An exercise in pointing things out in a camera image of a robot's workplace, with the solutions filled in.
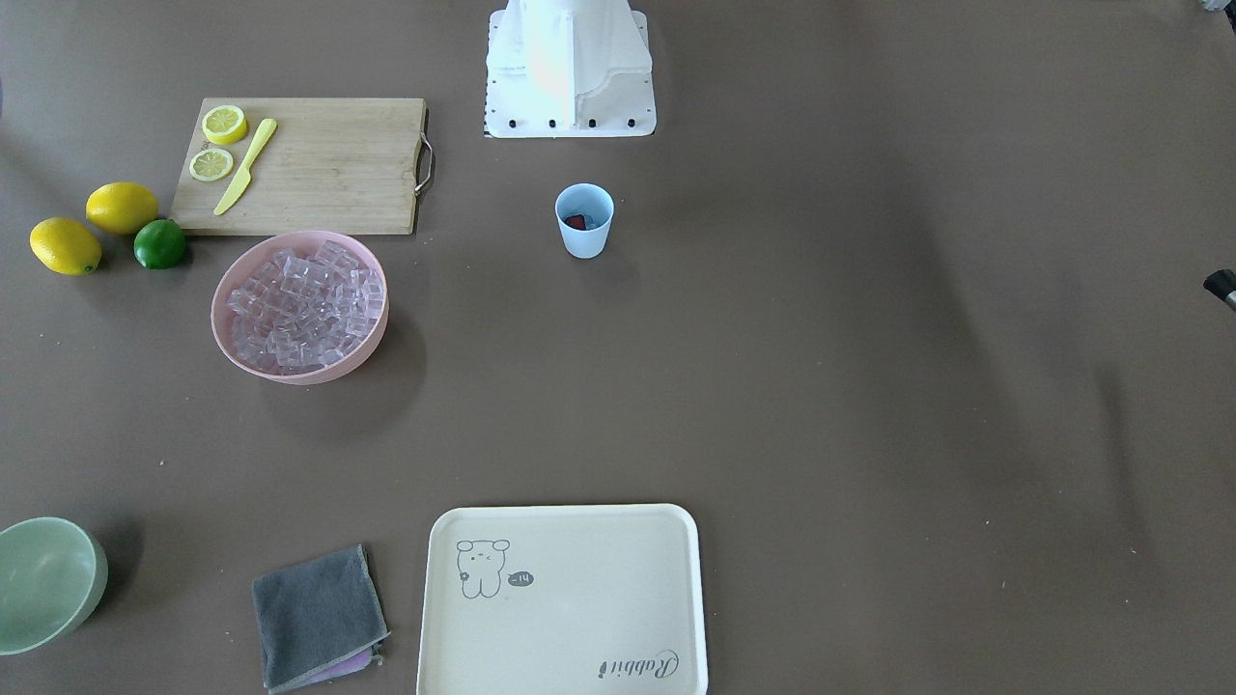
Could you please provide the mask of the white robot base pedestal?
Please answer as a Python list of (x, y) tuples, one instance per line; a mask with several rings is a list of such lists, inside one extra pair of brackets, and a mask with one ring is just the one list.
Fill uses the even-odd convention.
[(483, 132), (618, 139), (658, 130), (646, 14), (627, 1), (509, 1), (489, 14)]

